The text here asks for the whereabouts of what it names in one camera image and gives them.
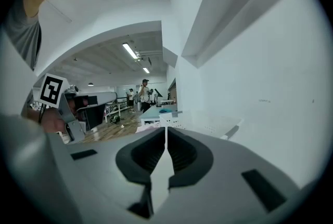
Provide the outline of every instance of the man in white shirt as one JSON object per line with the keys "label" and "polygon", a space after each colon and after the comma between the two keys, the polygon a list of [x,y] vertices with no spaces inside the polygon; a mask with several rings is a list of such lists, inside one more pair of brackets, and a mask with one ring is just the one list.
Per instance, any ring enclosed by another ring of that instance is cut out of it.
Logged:
{"label": "man in white shirt", "polygon": [[129,94],[129,107],[131,108],[130,109],[130,112],[134,112],[134,92],[133,92],[133,89],[130,89],[130,94]]}
{"label": "man in white shirt", "polygon": [[139,96],[141,99],[142,109],[144,113],[150,108],[150,96],[149,96],[149,88],[147,87],[149,80],[143,79],[142,85],[139,90]]}

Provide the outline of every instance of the fluorescent light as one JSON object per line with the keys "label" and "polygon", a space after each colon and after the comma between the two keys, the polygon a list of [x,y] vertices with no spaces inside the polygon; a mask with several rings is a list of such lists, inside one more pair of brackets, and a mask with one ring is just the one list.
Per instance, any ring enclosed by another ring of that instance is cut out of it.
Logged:
{"label": "fluorescent light", "polygon": [[130,46],[127,43],[123,44],[123,47],[127,50],[127,52],[133,57],[133,59],[137,59],[136,54],[131,50]]}

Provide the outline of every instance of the wooden floor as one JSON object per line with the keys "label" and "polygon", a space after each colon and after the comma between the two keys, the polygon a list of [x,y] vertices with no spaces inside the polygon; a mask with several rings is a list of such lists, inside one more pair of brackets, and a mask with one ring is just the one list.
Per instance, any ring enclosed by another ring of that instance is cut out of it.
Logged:
{"label": "wooden floor", "polygon": [[85,139],[80,143],[106,141],[113,138],[134,134],[137,127],[141,126],[139,119],[141,114],[142,112],[131,113],[128,109],[121,112],[120,122],[116,124],[109,121],[108,123],[105,123],[103,120],[103,123],[97,126],[97,131],[88,131],[86,133]]}

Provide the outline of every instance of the gray t-shirt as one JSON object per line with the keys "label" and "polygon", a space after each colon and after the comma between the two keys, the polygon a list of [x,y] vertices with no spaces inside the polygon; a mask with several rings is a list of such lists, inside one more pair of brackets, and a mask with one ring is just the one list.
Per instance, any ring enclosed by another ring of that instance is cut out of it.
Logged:
{"label": "gray t-shirt", "polygon": [[15,0],[4,21],[4,29],[18,53],[33,70],[42,36],[38,15],[28,17],[23,0]]}

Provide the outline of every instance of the ceiling light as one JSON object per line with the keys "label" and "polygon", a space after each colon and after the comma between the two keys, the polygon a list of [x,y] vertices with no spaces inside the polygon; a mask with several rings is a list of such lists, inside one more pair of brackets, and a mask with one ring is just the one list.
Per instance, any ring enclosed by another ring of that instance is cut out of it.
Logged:
{"label": "ceiling light", "polygon": [[127,50],[127,52],[133,57],[133,59],[137,59],[136,54],[131,50],[130,46],[127,43],[123,44],[123,47]]}

